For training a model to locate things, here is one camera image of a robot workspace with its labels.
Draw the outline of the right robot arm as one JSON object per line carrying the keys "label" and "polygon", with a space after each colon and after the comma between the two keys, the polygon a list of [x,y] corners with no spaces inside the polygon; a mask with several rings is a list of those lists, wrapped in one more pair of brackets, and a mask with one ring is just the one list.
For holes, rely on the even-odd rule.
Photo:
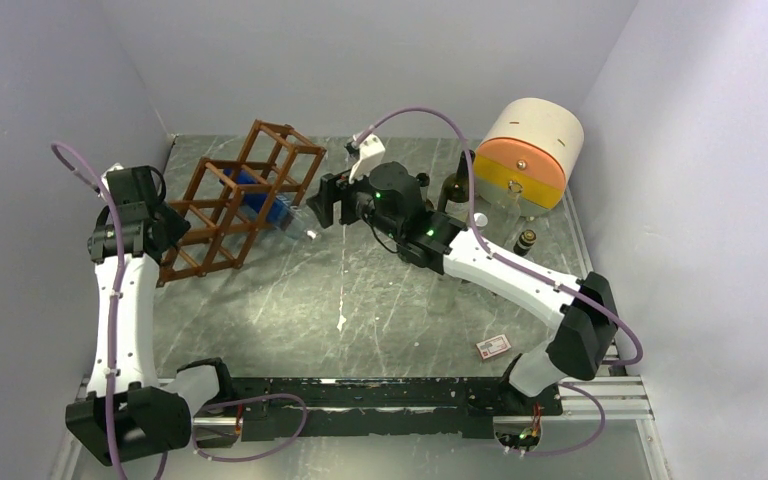
{"label": "right robot arm", "polygon": [[306,204],[321,227],[362,221],[391,238],[409,263],[495,293],[548,328],[549,339],[509,365],[499,389],[508,412],[525,413],[538,394],[566,377],[597,376],[618,330],[604,276],[556,272],[478,239],[463,221],[428,208],[419,180],[397,162],[381,164],[360,180],[347,172],[326,174]]}

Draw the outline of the dark bottle behind arm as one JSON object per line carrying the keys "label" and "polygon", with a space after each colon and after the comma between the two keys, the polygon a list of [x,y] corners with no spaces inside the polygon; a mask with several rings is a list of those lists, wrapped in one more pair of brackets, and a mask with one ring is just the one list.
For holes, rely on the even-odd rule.
{"label": "dark bottle behind arm", "polygon": [[424,201],[428,199],[428,189],[430,186],[430,177],[425,172],[420,172],[416,175],[416,180],[418,181],[419,189],[420,189],[420,195],[423,198]]}

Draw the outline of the green glass wine bottle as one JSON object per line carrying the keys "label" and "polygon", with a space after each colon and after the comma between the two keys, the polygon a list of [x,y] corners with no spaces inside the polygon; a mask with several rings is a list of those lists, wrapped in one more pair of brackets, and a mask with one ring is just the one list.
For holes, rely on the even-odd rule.
{"label": "green glass wine bottle", "polygon": [[457,169],[443,181],[436,210],[464,223],[469,217],[469,167],[467,155],[461,152]]}

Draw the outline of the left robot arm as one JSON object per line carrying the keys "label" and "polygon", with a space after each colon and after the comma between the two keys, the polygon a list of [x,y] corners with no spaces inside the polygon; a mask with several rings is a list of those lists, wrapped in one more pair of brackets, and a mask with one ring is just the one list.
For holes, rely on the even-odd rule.
{"label": "left robot arm", "polygon": [[67,406],[67,429],[103,465],[121,466],[189,443],[204,408],[233,409],[237,388],[219,358],[180,367],[162,384],[153,354],[154,291],[166,252],[190,224],[166,201],[152,166],[116,165],[102,178],[106,204],[87,241],[99,293],[95,363],[85,399]]}

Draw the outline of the brown wooden wine rack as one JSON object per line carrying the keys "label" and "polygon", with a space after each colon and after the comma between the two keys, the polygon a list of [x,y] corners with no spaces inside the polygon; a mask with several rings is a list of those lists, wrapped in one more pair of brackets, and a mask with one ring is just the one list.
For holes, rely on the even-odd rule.
{"label": "brown wooden wine rack", "polygon": [[242,268],[261,233],[289,223],[276,209],[300,206],[326,153],[289,124],[256,120],[235,159],[201,157],[169,202],[192,227],[162,257],[157,285]]}

